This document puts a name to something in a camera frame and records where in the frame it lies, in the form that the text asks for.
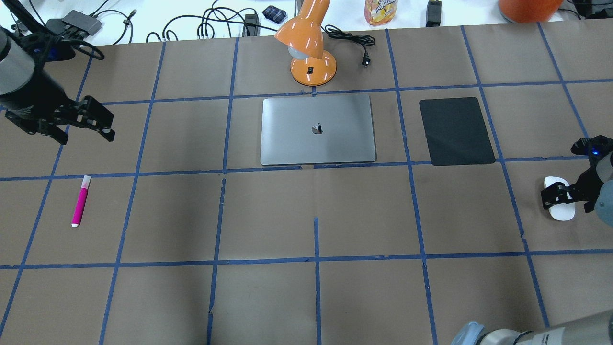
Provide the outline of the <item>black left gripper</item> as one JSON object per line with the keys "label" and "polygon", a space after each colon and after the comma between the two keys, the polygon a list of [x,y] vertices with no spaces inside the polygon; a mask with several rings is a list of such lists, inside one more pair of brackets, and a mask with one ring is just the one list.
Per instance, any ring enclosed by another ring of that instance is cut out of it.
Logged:
{"label": "black left gripper", "polygon": [[49,136],[60,145],[68,142],[68,133],[60,125],[77,125],[94,130],[108,142],[113,142],[114,114],[92,96],[81,102],[68,98],[64,93],[5,94],[6,118],[29,135],[40,133]]}

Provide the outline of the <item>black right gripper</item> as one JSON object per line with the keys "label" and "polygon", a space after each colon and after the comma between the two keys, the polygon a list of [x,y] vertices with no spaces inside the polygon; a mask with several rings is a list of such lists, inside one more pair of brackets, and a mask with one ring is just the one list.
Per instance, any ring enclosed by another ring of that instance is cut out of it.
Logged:
{"label": "black right gripper", "polygon": [[[574,142],[570,151],[574,155],[587,156],[590,167],[578,177],[573,188],[573,198],[584,201],[584,210],[593,211],[596,200],[601,194],[605,183],[611,181],[613,173],[612,161],[613,140],[607,136],[595,136],[591,139],[582,138]],[[570,186],[550,185],[541,190],[541,201],[544,210],[554,205],[573,203]]]}

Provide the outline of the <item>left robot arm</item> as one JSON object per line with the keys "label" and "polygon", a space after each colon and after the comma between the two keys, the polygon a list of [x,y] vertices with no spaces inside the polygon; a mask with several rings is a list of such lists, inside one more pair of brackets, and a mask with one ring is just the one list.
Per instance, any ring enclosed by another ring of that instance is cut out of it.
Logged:
{"label": "left robot arm", "polygon": [[63,125],[96,131],[112,142],[114,114],[92,96],[70,99],[44,70],[46,63],[70,60],[76,52],[103,60],[101,50],[89,42],[56,35],[17,0],[3,4],[29,30],[29,35],[14,35],[1,29],[0,101],[6,118],[26,134],[49,136],[62,146],[68,141]]}

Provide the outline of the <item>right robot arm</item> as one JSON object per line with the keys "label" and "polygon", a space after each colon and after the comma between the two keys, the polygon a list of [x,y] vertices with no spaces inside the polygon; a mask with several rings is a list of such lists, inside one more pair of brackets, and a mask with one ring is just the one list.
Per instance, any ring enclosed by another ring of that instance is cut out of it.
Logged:
{"label": "right robot arm", "polygon": [[[589,168],[573,184],[560,177],[548,176],[541,190],[542,208],[557,221],[575,216],[575,204],[582,203],[586,213],[612,225],[612,140],[606,136],[580,139],[571,147],[574,155],[586,156]],[[536,331],[510,329],[488,331],[471,321],[452,340],[454,345],[610,345],[612,343],[612,311]]]}

